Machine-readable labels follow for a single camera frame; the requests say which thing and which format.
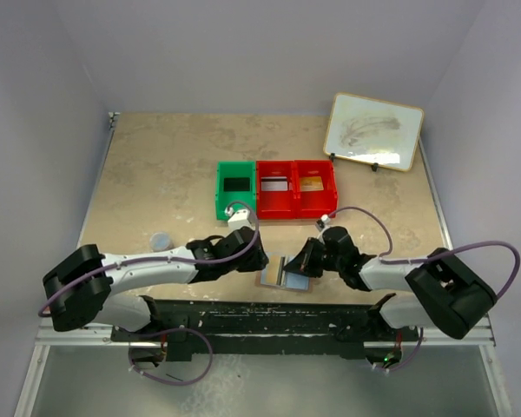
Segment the gold card from holder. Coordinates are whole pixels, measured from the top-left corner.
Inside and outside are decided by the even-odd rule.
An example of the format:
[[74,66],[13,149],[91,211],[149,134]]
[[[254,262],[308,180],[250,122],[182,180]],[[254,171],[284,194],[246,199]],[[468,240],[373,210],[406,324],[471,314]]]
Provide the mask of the gold card from holder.
[[286,260],[287,258],[283,255],[270,255],[267,266],[261,272],[260,284],[268,287],[280,287]]

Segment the pink leather card holder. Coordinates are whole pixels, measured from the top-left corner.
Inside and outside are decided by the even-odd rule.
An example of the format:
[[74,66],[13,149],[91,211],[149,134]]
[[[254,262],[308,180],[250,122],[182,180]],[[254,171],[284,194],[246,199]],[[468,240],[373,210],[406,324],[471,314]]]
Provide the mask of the pink leather card holder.
[[[269,257],[270,255],[282,255],[282,254],[272,253],[272,254],[268,254],[267,257]],[[287,258],[287,260],[286,260],[286,264],[287,264],[287,262],[291,260],[291,257],[289,255],[283,255],[283,256],[285,256]],[[282,285],[280,287],[263,286],[260,284],[260,278],[261,278],[262,271],[258,272],[256,275],[255,285],[257,287],[286,290],[286,291],[292,291],[292,292],[298,292],[298,293],[310,293],[312,291],[312,283],[308,277],[305,277],[303,275],[293,274],[293,273],[287,273],[285,271],[284,271],[284,275],[283,275]]]

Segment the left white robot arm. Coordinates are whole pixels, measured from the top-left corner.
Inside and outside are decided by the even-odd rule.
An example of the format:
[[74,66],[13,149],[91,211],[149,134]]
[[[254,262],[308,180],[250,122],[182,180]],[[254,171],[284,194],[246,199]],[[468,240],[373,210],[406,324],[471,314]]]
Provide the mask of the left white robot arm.
[[247,226],[157,253],[103,254],[87,244],[43,277],[46,302],[37,314],[50,318],[57,332],[96,322],[138,333],[160,319],[155,301],[131,290],[216,281],[234,271],[259,272],[267,264],[259,231]]

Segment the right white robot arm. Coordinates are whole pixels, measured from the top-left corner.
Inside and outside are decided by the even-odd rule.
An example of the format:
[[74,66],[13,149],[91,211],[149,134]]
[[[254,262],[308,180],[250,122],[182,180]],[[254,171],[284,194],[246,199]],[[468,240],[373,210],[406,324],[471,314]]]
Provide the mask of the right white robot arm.
[[352,289],[389,290],[377,307],[390,328],[435,327],[461,340],[491,310],[498,296],[457,256],[420,264],[385,263],[359,251],[344,227],[330,227],[307,240],[283,269],[320,278],[335,272]]

